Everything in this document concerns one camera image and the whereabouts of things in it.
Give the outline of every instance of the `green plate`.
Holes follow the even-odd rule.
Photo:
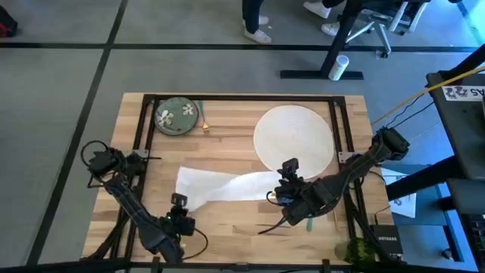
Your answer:
[[[190,99],[173,97],[163,101],[155,112],[155,126],[168,136],[179,136],[193,129],[199,109]]]

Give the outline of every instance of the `paper sheet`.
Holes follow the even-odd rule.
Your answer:
[[[266,199],[266,193],[280,186],[276,171],[237,175],[180,167],[175,191],[187,196],[187,209],[195,211],[208,201]]]
[[[385,168],[381,168],[381,171],[386,181],[386,185],[390,185],[397,180],[408,176],[407,174],[402,174]],[[391,206],[392,212],[414,218],[416,216],[416,193],[391,201],[389,202],[389,205]]]

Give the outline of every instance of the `floor tile line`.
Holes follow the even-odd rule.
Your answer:
[[[114,39],[116,38],[117,32],[120,28],[121,20],[126,10],[127,2],[128,0],[122,0],[120,3],[120,7],[118,8],[113,27],[111,28],[110,35],[108,37],[108,47],[105,47],[103,49],[103,53],[101,55],[101,58],[99,59],[98,67],[96,68],[96,72],[89,87],[89,91],[87,93],[80,115],[77,119],[77,125],[70,139],[66,155],[62,162],[61,169],[54,185],[54,189],[48,201],[47,209],[45,210],[45,213],[42,217],[42,222],[39,226],[39,229],[37,230],[37,234],[33,241],[29,256],[27,257],[27,265],[37,265],[39,263],[40,256],[42,255],[42,250],[44,248],[45,242],[47,241],[49,230],[52,226],[52,222],[54,221],[56,211],[61,201],[62,193],[69,177],[70,169],[72,168],[74,159],[77,156],[77,149],[79,148],[81,137],[84,133],[84,129],[86,128],[92,104],[95,101],[96,94],[99,89],[99,84],[101,83],[103,74],[106,69],[106,64],[108,63],[109,55],[111,53],[110,46],[112,46]]]
[[[270,51],[313,51],[326,52],[330,45],[251,45],[251,44],[144,44],[114,43],[110,38],[106,43],[65,43],[65,42],[4,42],[0,49],[158,49],[158,50],[270,50]],[[381,50],[377,45],[351,45],[343,52],[375,52]],[[474,52],[473,46],[393,46],[393,52],[410,53],[463,53]]]
[[[456,6],[460,10],[460,13],[462,14],[465,21],[467,22],[468,28],[470,29],[471,34],[475,38],[475,41],[477,41],[477,44],[479,46],[483,45],[485,43],[485,39],[481,36],[480,31],[478,31],[478,28],[475,26],[473,20],[470,18],[470,14],[468,13],[468,10],[465,7],[465,4],[463,4],[463,2],[459,2],[456,4]]]

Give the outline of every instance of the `small green object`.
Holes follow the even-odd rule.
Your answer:
[[[179,136],[193,129],[199,119],[199,109],[188,98],[164,100],[155,112],[155,126],[168,136]]]
[[[376,261],[376,253],[372,244],[366,239],[355,238],[347,244],[344,261],[353,265],[368,264]]]
[[[313,230],[313,219],[310,218],[306,221],[306,230],[307,232],[310,232],[311,230]]]
[[[199,100],[199,107],[200,107],[200,113],[202,114],[202,118],[205,121],[204,102],[202,100]]]

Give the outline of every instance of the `white cup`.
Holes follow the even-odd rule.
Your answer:
[[[349,58],[345,55],[338,55],[335,60],[335,64],[333,64],[330,73],[328,74],[328,78],[331,80],[339,80],[343,74],[343,71],[349,65]]]

